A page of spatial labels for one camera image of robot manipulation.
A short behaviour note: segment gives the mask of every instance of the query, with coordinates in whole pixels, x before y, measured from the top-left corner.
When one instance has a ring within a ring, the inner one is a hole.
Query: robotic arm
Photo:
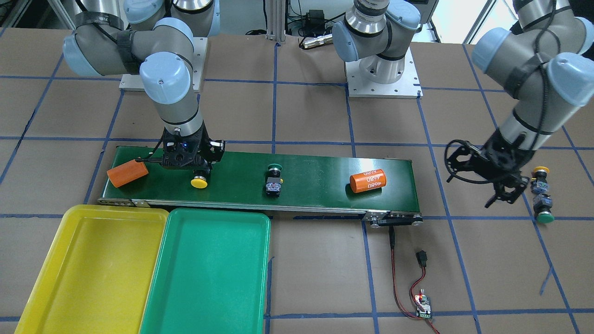
[[[153,10],[146,14],[146,20],[158,17],[162,7]],[[163,143],[163,157],[138,161],[192,169],[198,181],[192,184],[205,187],[212,164],[222,158],[225,142],[208,136],[191,89],[191,29],[177,18],[166,17],[157,20],[151,30],[123,30],[122,21],[114,14],[101,12],[100,6],[83,6],[75,21],[77,29],[65,38],[63,47],[70,68],[83,76],[140,74],[145,92],[163,121],[165,129],[159,142]],[[146,25],[144,21],[134,24],[141,28]]]
[[[332,28],[334,47],[345,62],[361,59],[361,75],[380,84],[398,81],[421,15],[404,0],[355,0]]]
[[[219,34],[219,0],[124,0],[124,11],[133,30],[151,30],[163,17],[188,25],[194,37]]]
[[[514,9],[523,33],[489,31],[476,45],[472,61],[519,101],[481,148],[453,140],[445,150],[447,182],[493,183],[495,194],[485,207],[496,200],[516,201],[529,182],[520,168],[594,94],[594,62],[580,56],[594,41],[592,23],[576,18],[568,0],[514,0]],[[460,147],[448,157],[453,144]],[[459,161],[462,156],[469,159]],[[457,174],[464,171],[485,180]]]

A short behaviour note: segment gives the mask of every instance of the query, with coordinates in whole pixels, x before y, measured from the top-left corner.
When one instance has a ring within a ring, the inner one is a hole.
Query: black wire
[[[344,13],[342,13],[342,14],[338,14],[338,15],[336,15],[336,16],[335,16],[335,17],[333,17],[333,18],[329,18],[328,20],[324,20],[324,22],[323,22],[323,23],[320,23],[320,24],[318,24],[317,26],[313,27],[311,30],[314,30],[314,29],[316,29],[317,27],[319,27],[319,26],[321,26],[321,25],[325,25],[325,24],[326,24],[326,23],[328,23],[328,22],[334,22],[334,20],[336,20],[337,18],[339,18],[339,17],[341,17],[341,16],[343,16],[343,15],[345,15],[345,14],[346,14],[346,13],[344,12]],[[302,37],[303,37],[303,39],[302,39],[302,40],[299,42],[299,47],[300,47],[301,49],[303,49],[303,48],[304,48],[303,44],[304,44],[304,42],[305,42],[305,31],[303,31],[303,35],[300,35],[300,36],[302,36]]]
[[[173,5],[173,0],[167,0],[165,4],[165,16],[164,17],[171,17],[171,6]]]
[[[268,15],[266,15],[266,0],[262,0],[264,8],[264,22],[266,23],[266,30],[268,30]]]

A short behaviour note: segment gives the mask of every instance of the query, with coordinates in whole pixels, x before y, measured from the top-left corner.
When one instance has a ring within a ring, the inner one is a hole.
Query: green button
[[[536,217],[536,221],[541,224],[552,223],[553,220],[555,220],[555,216],[550,213],[541,213],[538,215],[538,217]]]

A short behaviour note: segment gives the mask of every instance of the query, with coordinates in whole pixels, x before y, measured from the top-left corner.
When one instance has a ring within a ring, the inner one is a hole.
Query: blue tape grid line
[[[590,183],[592,183],[592,185],[594,185],[594,180],[592,179],[592,175],[588,171],[588,168],[586,167],[584,160],[582,160],[582,156],[580,156],[580,152],[578,152],[576,150],[576,146],[573,144],[573,140],[571,140],[571,137],[569,136],[569,132],[567,132],[565,125],[563,125],[561,128],[563,129],[563,132],[565,132],[565,136],[567,136],[567,139],[569,140],[569,145],[571,145],[571,148],[573,148],[573,151],[576,152],[577,158],[580,161],[580,163],[582,164],[582,168],[584,169],[584,171],[586,171],[586,175],[590,179]]]
[[[466,59],[470,65],[470,69],[472,70],[472,74],[475,76],[476,84],[479,86],[479,90],[481,91],[481,95],[483,100],[485,100],[485,105],[487,110],[489,111],[489,116],[491,116],[491,121],[493,121],[493,126],[497,129],[497,122],[495,121],[495,117],[493,116],[493,111],[491,110],[491,105],[489,105],[489,101],[486,99],[485,91],[482,88],[481,81],[479,80],[479,76],[476,74],[475,67],[472,65],[472,61],[470,60],[470,56],[468,55],[468,50],[466,49],[466,45],[462,44],[462,49],[464,50],[464,54],[466,55]]]
[[[41,97],[39,98],[39,101],[37,102],[37,105],[35,106],[35,109],[33,110],[31,117],[29,118],[29,120],[27,121],[27,124],[25,125],[25,129],[23,129],[23,133],[21,134],[21,137],[18,139],[17,145],[14,147],[14,150],[12,150],[12,154],[11,154],[10,158],[8,159],[6,167],[4,167],[4,170],[2,171],[2,174],[0,175],[0,185],[4,181],[4,178],[6,177],[6,174],[8,173],[8,169],[12,165],[12,162],[14,161],[14,158],[17,155],[18,149],[21,146],[21,143],[23,142],[23,138],[25,137],[25,135],[27,134],[27,131],[31,127],[31,123],[33,122],[33,119],[35,118],[35,115],[37,115],[37,112],[39,111],[39,108],[41,107],[41,104],[43,103],[43,99],[45,98],[46,94],[48,93],[49,87],[52,85],[53,78],[56,76],[56,73],[58,72],[58,68],[60,67],[60,64],[62,63],[63,59],[64,59],[64,56],[60,55],[60,58],[58,59],[58,63],[56,64],[56,67],[53,69],[52,76],[48,80],[48,84],[45,86],[45,89],[43,90],[43,93],[42,93]]]
[[[353,157],[357,157],[357,151],[355,149],[355,132],[353,131],[353,119],[350,115],[350,103],[349,103],[349,87],[345,85],[345,99],[346,99],[346,115],[349,117],[349,135],[350,135],[350,149]]]
[[[425,130],[425,136],[427,137],[427,143],[429,144],[429,152],[431,154],[431,160],[433,161],[433,167],[435,168],[435,177],[437,178],[437,184],[440,188],[441,193],[441,201],[443,202],[445,208],[445,215],[450,226],[450,233],[452,236],[452,240],[454,242],[454,246],[456,248],[456,253],[458,255],[458,261],[460,262],[460,269],[462,270],[462,276],[464,277],[464,284],[466,285],[466,292],[468,293],[468,300],[470,302],[470,308],[472,310],[472,316],[475,319],[475,326],[477,334],[482,334],[481,331],[481,324],[479,322],[478,313],[476,312],[475,306],[475,299],[472,295],[472,289],[470,288],[470,281],[468,280],[468,274],[466,273],[466,266],[464,264],[464,259],[462,258],[462,251],[460,249],[460,245],[458,243],[458,237],[456,235],[456,230],[454,229],[454,223],[452,222],[450,216],[450,209],[447,205],[446,200],[446,192],[444,191],[443,184],[441,182],[440,172],[437,166],[437,160],[435,158],[435,152],[433,151],[433,147],[431,144],[431,137],[429,136],[429,128],[427,127],[427,122],[425,120],[425,113],[423,112],[423,107],[421,106],[421,97],[420,94],[416,99],[417,107],[419,108],[419,113],[421,114],[421,121],[423,122],[423,128]]]
[[[264,313],[264,332],[270,334],[270,304],[272,303],[272,258],[268,261],[268,270],[266,274],[266,312]]]
[[[0,140],[18,140],[19,136],[0,136]],[[23,140],[62,140],[62,141],[103,141],[103,137],[39,137],[39,136],[25,136]],[[156,143],[158,138],[110,138],[109,141],[146,141]],[[271,140],[226,140],[231,144],[272,144]],[[342,145],[342,146],[396,146],[396,147],[429,147],[429,144],[423,143],[366,143],[366,142],[348,142],[348,141],[280,141],[275,140],[275,144],[282,145]],[[446,144],[431,144],[432,147],[445,147]],[[542,146],[540,150],[577,150],[592,151],[594,147],[556,147],[556,146]]]
[[[274,81],[272,85],[272,154],[276,153],[276,92],[278,88],[277,77],[279,74],[279,46],[280,43],[274,44]]]
[[[594,313],[594,308],[572,308],[573,313],[589,314]],[[519,309],[519,310],[482,310],[477,311],[480,316],[506,316],[513,314],[564,314],[567,310],[564,308],[535,308],[535,309]],[[471,316],[471,311],[436,311],[436,317],[458,317]],[[344,318],[371,318],[369,312],[359,313],[289,313],[279,314],[277,316],[270,316],[269,319],[344,319]],[[397,312],[378,312],[378,318],[393,318],[404,317],[404,314]],[[0,317],[0,322],[18,322],[21,319],[19,316],[15,317]]]
[[[84,204],[89,203],[89,198],[91,197],[91,191],[93,190],[93,186],[95,185],[95,180],[97,179],[97,174],[99,173],[99,168],[101,167],[101,161],[103,161],[103,155],[105,155],[105,150],[107,149],[109,143],[109,137],[111,137],[111,132],[113,130],[113,125],[115,124],[115,120],[118,117],[119,108],[122,106],[122,101],[124,99],[124,90],[120,89],[118,104],[115,107],[115,111],[113,112],[113,117],[111,123],[109,124],[108,132],[103,139],[103,146],[101,147],[101,152],[99,152],[99,157],[97,158],[97,163],[95,164],[95,170],[93,171],[93,176],[91,177],[91,182],[89,183],[89,187],[87,189],[87,194],[84,197]]]
[[[470,56],[468,55],[468,51],[466,50],[466,46],[465,45],[462,45],[462,48],[464,49],[464,53],[466,54],[466,59],[468,60],[469,66],[472,69],[472,72],[473,72],[473,74],[475,76],[476,83],[478,84],[479,88],[481,89],[481,93],[483,95],[483,98],[485,99],[485,104],[487,106],[487,110],[489,111],[489,115],[491,116],[491,119],[493,120],[493,125],[495,126],[495,129],[497,129],[497,122],[495,121],[495,118],[493,116],[492,110],[489,107],[489,102],[486,99],[485,93],[482,91],[481,82],[480,82],[480,80],[478,78],[478,75],[476,75],[476,71],[474,69],[474,66],[472,65],[472,61],[470,60]],[[571,138],[569,137],[569,133],[565,132],[565,134],[566,134],[567,138],[569,139],[569,141],[571,143]],[[538,236],[538,239],[541,242],[542,250],[545,253],[546,260],[547,260],[547,262],[549,264],[549,267],[550,267],[550,270],[549,271],[552,272],[552,274],[553,274],[553,276],[555,278],[555,281],[557,283],[557,287],[559,289],[559,292],[561,293],[561,297],[563,298],[563,303],[565,303],[565,307],[567,309],[567,313],[568,313],[568,315],[569,315],[569,317],[571,319],[571,323],[573,324],[573,328],[576,331],[576,334],[579,334],[580,333],[580,330],[577,327],[576,319],[574,318],[573,313],[571,312],[571,309],[570,309],[570,306],[569,306],[569,302],[567,301],[567,298],[565,297],[565,292],[563,291],[563,287],[561,286],[561,282],[559,281],[559,279],[557,277],[557,273],[555,271],[555,267],[552,264],[551,258],[549,256],[549,252],[546,249],[546,245],[544,243],[544,240],[542,239],[540,230],[538,229],[538,226],[536,225],[536,221],[534,220],[534,218],[532,218],[533,217],[533,214],[532,214],[532,211],[530,209],[530,205],[528,204],[528,199],[526,198],[526,194],[523,193],[522,194],[522,197],[524,198],[524,203],[526,204],[526,208],[528,210],[528,215],[532,219],[532,223],[533,223],[533,225],[535,227],[535,230],[536,230],[536,234]]]
[[[524,204],[526,205],[528,214],[530,215],[530,217],[533,217],[532,209],[530,208],[530,204],[528,203],[528,198],[526,197],[526,194],[522,194],[522,198],[524,199]],[[542,238],[541,230],[538,228],[538,225],[536,224],[536,220],[534,220],[534,218],[532,218],[532,225],[534,226],[534,230],[536,231],[538,241],[541,243],[542,251],[545,254],[546,262],[549,264],[549,268],[552,272],[553,278],[555,279],[555,283],[557,283],[557,288],[559,289],[561,299],[563,299],[563,303],[565,304],[566,313],[569,315],[569,318],[571,319],[573,329],[576,331],[576,334],[580,334],[580,329],[577,327],[576,318],[573,316],[573,312],[571,310],[571,307],[569,306],[569,301],[567,300],[565,291],[561,286],[561,281],[559,280],[559,276],[557,276],[557,271],[555,270],[555,266],[553,266],[553,262],[551,260],[551,256],[549,255],[549,251],[546,249],[545,241]]]
[[[544,282],[542,282],[541,291],[539,292],[541,296],[542,296],[543,293],[545,293],[546,283],[549,281],[549,279],[551,278],[551,275],[552,274],[553,274],[553,267],[550,267],[549,268],[549,273],[546,274],[546,278],[545,278]]]
[[[375,290],[373,284],[373,273],[371,272],[371,256],[369,255],[369,240],[367,239],[366,223],[361,221],[363,230],[363,245],[365,247],[365,262],[367,264],[367,278],[369,280],[369,296],[371,297],[371,317],[373,318],[373,327],[375,334],[380,334],[380,322],[377,319],[377,306],[375,305]]]

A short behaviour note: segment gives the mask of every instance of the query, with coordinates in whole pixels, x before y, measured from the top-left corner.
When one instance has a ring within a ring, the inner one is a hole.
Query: orange battery
[[[354,193],[381,188],[386,185],[386,175],[381,169],[350,176],[350,188]]]

